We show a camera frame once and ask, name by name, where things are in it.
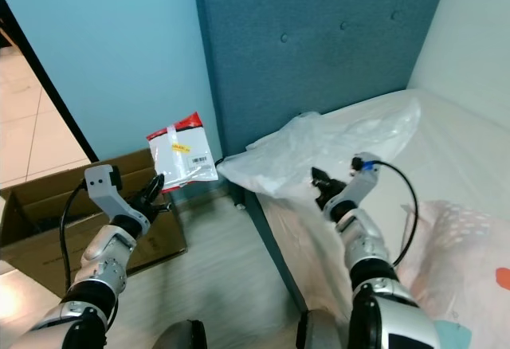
packaged item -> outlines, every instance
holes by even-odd
[[[163,193],[190,182],[218,180],[206,132],[198,113],[147,137],[155,170],[165,175]]]

cardboard box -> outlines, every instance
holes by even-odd
[[[57,221],[67,198],[84,177],[84,169],[100,164],[118,166],[123,198],[141,190],[155,175],[151,153],[147,149],[0,191],[0,196],[6,200],[0,225],[1,259],[60,297],[65,294],[65,280]],[[108,217],[100,212],[84,190],[75,197],[69,217],[78,218],[68,224],[65,232],[74,279],[82,253],[101,226],[108,224]],[[42,231],[48,225],[53,228]],[[148,234],[139,239],[127,273],[137,273],[185,251],[186,242],[177,214],[163,212]]]

white bed sheet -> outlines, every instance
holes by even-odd
[[[395,101],[412,96],[422,109],[418,129],[393,163],[410,179],[418,200],[444,199],[460,203],[499,218],[510,215],[510,131],[483,119],[456,104],[419,89],[403,90],[363,101],[327,116],[354,121],[370,112],[382,115]],[[288,238],[297,218],[286,201],[258,195],[287,266],[309,308],[326,308],[339,317],[350,313],[348,295],[335,294],[331,281],[310,278],[302,268],[300,255],[306,254],[299,238]],[[394,172],[382,170],[379,184],[360,205],[379,225],[392,257],[401,249],[406,223],[404,207],[411,203],[409,190]],[[332,279],[344,280],[345,269]]]

wooden floor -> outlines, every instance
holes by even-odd
[[[298,311],[244,210],[223,197],[181,213],[189,251],[129,278],[107,348],[150,348],[201,320],[209,348],[294,348]],[[17,270],[0,276],[0,349],[58,299]]]

blue headboard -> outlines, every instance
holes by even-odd
[[[197,0],[224,155],[407,86],[439,0]]]

